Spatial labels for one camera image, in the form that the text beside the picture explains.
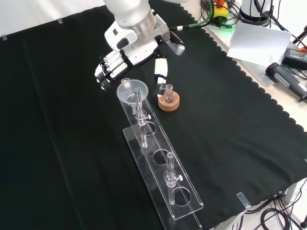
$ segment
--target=funnel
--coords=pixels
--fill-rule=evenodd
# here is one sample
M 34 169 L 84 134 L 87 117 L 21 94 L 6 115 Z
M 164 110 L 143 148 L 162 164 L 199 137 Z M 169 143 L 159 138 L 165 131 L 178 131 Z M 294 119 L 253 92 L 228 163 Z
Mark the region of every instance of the funnel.
M 140 88 L 141 101 L 145 100 L 148 95 L 147 85 L 140 80 L 126 80 L 117 88 L 117 97 L 123 102 L 131 106 L 135 106 L 134 91 Z

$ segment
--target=clear acrylic stand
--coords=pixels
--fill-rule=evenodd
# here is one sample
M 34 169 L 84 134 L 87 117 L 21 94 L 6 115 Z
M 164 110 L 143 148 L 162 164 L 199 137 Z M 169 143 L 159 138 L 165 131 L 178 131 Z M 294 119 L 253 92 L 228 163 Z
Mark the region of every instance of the clear acrylic stand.
M 123 79 L 117 95 L 131 125 L 125 138 L 164 228 L 201 230 L 195 212 L 203 203 L 146 99 L 148 87 Z

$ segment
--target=robotic hand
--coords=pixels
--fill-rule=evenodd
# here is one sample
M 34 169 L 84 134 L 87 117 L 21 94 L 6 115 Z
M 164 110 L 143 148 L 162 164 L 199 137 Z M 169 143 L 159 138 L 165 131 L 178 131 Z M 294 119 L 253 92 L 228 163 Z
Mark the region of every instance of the robotic hand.
M 167 1 L 179 3 L 187 0 Z M 95 72 L 97 82 L 103 90 L 107 90 L 130 68 L 155 57 L 155 94 L 161 96 L 165 90 L 168 69 L 159 46 L 167 43 L 177 55 L 181 55 L 185 50 L 184 43 L 169 31 L 163 19 L 150 8 L 148 0 L 104 2 L 115 16 L 115 22 L 105 33 L 113 51 L 100 58 Z

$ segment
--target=black tablecloth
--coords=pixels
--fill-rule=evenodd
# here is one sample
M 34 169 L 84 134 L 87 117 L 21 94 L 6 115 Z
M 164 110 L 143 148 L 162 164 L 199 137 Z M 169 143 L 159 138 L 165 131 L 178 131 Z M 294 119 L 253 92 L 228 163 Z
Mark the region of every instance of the black tablecloth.
M 179 5 L 150 3 L 169 26 L 193 22 Z M 0 42 L 1 229 L 161 229 L 122 135 L 118 84 L 105 93 L 93 76 L 113 20 L 100 7 Z M 177 34 L 185 53 L 162 51 L 180 108 L 149 100 L 209 229 L 244 209 L 237 193 L 257 204 L 306 177 L 307 138 L 204 30 Z M 150 60 L 126 77 L 153 92 L 153 73 Z

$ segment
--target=black device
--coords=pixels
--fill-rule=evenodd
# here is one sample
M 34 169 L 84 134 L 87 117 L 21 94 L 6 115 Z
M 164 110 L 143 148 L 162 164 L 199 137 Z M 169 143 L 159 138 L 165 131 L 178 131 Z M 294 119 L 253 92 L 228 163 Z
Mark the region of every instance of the black device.
M 304 228 L 304 229 L 307 229 L 307 216 L 306 216 L 304 222 L 301 223 L 301 227 Z
M 307 88 L 300 83 L 290 72 L 278 63 L 274 62 L 266 70 L 267 76 L 273 82 L 280 82 L 292 92 L 298 95 L 301 99 L 300 102 L 307 97 Z
M 302 70 L 307 69 L 307 53 L 287 48 L 283 64 Z

